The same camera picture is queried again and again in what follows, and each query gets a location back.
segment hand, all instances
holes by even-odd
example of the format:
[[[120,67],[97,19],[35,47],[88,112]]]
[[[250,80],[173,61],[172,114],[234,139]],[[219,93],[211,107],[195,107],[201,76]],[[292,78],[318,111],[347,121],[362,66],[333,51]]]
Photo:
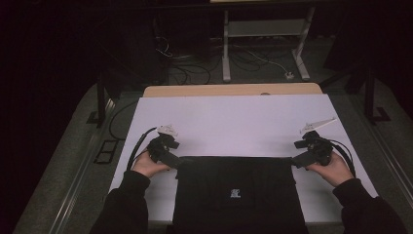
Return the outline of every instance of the hand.
[[[307,166],[306,169],[318,173],[334,187],[354,178],[343,158],[335,152],[331,152],[331,162],[327,166],[315,163]]]
[[[161,172],[161,171],[166,171],[169,170],[170,167],[168,167],[165,164],[157,164],[152,159],[149,157],[149,152],[144,151],[141,153],[137,159],[136,162],[134,162],[133,167],[131,167],[132,171],[141,173],[144,176],[147,177],[152,177],[154,174]]]

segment gray carpet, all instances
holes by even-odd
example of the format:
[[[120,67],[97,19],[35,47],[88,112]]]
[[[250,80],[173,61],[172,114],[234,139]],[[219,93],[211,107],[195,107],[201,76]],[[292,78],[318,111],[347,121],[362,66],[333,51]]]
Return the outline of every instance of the gray carpet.
[[[286,64],[285,68],[292,70],[296,74],[293,81],[286,81],[283,77],[283,71],[279,67],[265,62],[241,62],[242,60],[252,61],[253,58],[240,48],[232,48],[231,72],[232,83],[285,83],[301,82],[298,72],[292,63],[292,56],[289,51],[293,47],[296,38],[274,39],[268,38],[268,44],[259,42],[259,48],[254,50],[257,55],[264,56],[272,61]],[[312,76],[311,82],[319,83],[334,74],[333,71],[322,68],[323,61],[332,39],[310,39],[308,40],[303,59],[309,73]],[[244,45],[249,50],[257,44],[256,41],[235,41],[237,45]],[[213,57],[211,60],[202,60],[198,58],[181,59],[175,64],[181,68],[193,71],[190,73],[191,79],[185,77],[182,70],[172,69],[170,71],[169,83],[180,84],[186,83],[202,84],[208,79],[208,74],[202,68],[190,66],[196,64],[210,70],[210,84],[222,83],[222,69],[220,67],[220,55]],[[346,79],[342,79],[325,91],[329,94],[331,101],[341,119],[356,151],[361,163],[369,174],[378,193],[386,199],[403,219],[409,233],[413,234],[413,213],[405,196],[400,189],[394,174],[389,170],[385,153],[381,150],[373,132],[378,132],[383,136],[384,141],[388,144],[391,152],[394,153],[398,162],[405,170],[409,177],[413,177],[413,167],[410,152],[413,145],[409,142],[413,140],[413,122],[406,116],[402,109],[396,104],[392,93],[389,89],[378,82],[376,84],[376,106],[382,106],[391,116],[391,122],[378,123],[372,127],[362,117],[363,95],[349,96],[343,91]],[[123,142],[119,141],[115,151],[115,156],[111,164],[98,165],[93,163],[97,151],[106,139],[113,139],[109,134],[109,120],[116,115],[112,123],[113,135],[116,137],[126,137],[129,129],[129,123],[134,111],[135,105],[127,107],[134,101],[137,101],[140,94],[124,94],[115,101],[116,105],[108,108],[107,121],[102,129],[97,129],[96,125],[87,124],[91,112],[96,111],[95,87],[92,87],[79,103],[78,109],[73,114],[67,130],[56,149],[56,153],[45,171],[45,174],[39,183],[38,188],[33,194],[29,205],[20,219],[16,233],[47,233],[53,228],[61,233],[88,233],[98,216],[104,197],[108,191],[111,177],[117,166]],[[78,172],[86,168],[83,174]],[[78,187],[73,181],[80,181]],[[66,195],[70,192],[69,197],[74,199],[67,201]],[[59,214],[62,204],[68,204],[64,211],[67,215]],[[152,225],[150,233],[163,233],[163,225]],[[341,225],[309,225],[312,234],[342,233]]]

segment black sleeve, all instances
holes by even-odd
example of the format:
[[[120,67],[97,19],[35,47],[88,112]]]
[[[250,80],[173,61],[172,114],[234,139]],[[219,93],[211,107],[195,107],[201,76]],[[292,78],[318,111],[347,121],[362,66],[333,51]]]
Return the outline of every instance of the black sleeve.
[[[144,195],[149,183],[145,175],[126,171],[119,188],[107,195],[90,233],[147,233],[148,209]]]
[[[345,234],[407,234],[400,217],[382,198],[372,198],[357,178],[343,182],[333,190],[343,210]]]

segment metal stand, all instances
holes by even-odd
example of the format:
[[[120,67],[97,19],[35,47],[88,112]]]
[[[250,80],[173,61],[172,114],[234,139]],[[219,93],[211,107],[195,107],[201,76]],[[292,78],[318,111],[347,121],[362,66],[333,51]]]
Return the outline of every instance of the metal stand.
[[[230,62],[228,57],[228,38],[242,36],[276,36],[276,35],[297,35],[300,42],[296,49],[292,50],[292,55],[297,65],[298,71],[303,80],[310,79],[304,61],[301,59],[301,52],[307,38],[310,25],[313,19],[315,7],[309,9],[305,19],[277,19],[277,20],[250,20],[231,21],[228,20],[228,11],[224,17],[224,52],[222,56],[223,81],[231,82]]]
[[[294,56],[295,64],[297,65],[298,72],[300,72],[301,79],[308,81],[310,80],[310,74],[307,71],[306,65],[304,65],[304,61],[301,59],[301,52],[304,49],[304,42],[306,41],[307,35],[309,34],[309,29],[311,26],[311,22],[313,20],[314,11],[316,10],[315,7],[309,9],[309,12],[306,16],[306,21],[303,24],[303,29],[301,31],[301,38],[300,42],[298,43],[297,49],[292,50],[292,55]]]
[[[224,82],[231,82],[230,61],[228,58],[228,11],[225,11],[224,19],[224,55],[222,56],[222,72]]]

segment white table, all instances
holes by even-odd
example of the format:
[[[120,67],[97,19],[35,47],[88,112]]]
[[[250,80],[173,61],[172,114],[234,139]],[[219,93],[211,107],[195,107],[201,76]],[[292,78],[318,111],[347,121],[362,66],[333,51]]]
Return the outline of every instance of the white table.
[[[306,123],[332,117],[338,116],[327,95],[143,97],[110,189],[119,186],[135,144],[152,127],[173,125],[179,132],[179,148],[172,150],[177,156],[292,157],[305,150],[293,144],[302,137],[299,130]],[[372,196],[377,196],[340,120],[318,133],[351,150],[357,177]],[[140,150],[157,135],[151,133]],[[340,222],[341,205],[331,193],[333,187],[313,172],[292,170],[306,222]],[[175,175],[171,170],[151,178],[145,195],[150,221],[172,221]]]

